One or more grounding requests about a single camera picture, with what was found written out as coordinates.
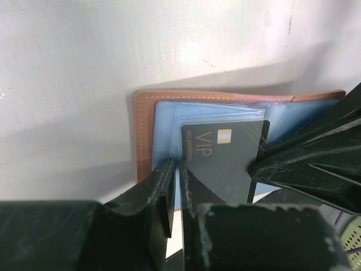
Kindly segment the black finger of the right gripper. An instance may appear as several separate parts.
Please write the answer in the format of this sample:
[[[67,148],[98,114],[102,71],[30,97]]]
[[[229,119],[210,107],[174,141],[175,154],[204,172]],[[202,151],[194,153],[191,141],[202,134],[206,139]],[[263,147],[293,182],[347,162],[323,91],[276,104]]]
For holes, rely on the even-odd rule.
[[[360,215],[360,118],[297,142],[248,168],[252,180]]]
[[[264,158],[326,133],[360,116],[360,85],[333,107],[306,122],[300,128],[266,148]]]

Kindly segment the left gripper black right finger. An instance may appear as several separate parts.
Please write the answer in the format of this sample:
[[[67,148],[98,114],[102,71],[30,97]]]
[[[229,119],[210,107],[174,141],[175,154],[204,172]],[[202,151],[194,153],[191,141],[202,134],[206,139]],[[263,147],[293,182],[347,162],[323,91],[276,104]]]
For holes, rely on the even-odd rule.
[[[207,188],[186,161],[180,164],[185,270],[228,270],[225,202]]]

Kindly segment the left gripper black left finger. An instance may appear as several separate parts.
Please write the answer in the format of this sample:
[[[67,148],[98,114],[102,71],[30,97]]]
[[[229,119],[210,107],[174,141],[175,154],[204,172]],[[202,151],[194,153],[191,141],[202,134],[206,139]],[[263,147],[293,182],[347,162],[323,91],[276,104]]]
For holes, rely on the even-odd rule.
[[[163,270],[175,205],[175,161],[105,204],[108,229],[102,270]]]

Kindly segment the black VIP card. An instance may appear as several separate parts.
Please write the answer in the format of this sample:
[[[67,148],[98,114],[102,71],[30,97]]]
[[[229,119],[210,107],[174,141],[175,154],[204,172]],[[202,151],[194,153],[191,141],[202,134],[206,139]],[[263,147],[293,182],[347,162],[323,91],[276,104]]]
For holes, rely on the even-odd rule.
[[[195,177],[226,203],[251,203],[256,183],[248,166],[263,155],[269,126],[267,120],[184,125],[184,160]]]

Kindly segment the brown leather card holder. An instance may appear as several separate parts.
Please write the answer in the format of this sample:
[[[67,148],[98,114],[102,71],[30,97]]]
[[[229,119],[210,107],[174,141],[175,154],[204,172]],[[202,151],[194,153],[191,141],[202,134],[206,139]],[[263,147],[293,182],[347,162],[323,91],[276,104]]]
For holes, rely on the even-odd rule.
[[[343,90],[281,96],[142,90],[134,100],[137,178],[147,177],[164,159],[184,160],[184,125],[267,120],[270,126],[266,147],[269,147],[344,96]],[[256,183],[252,203],[274,190],[274,186]]]

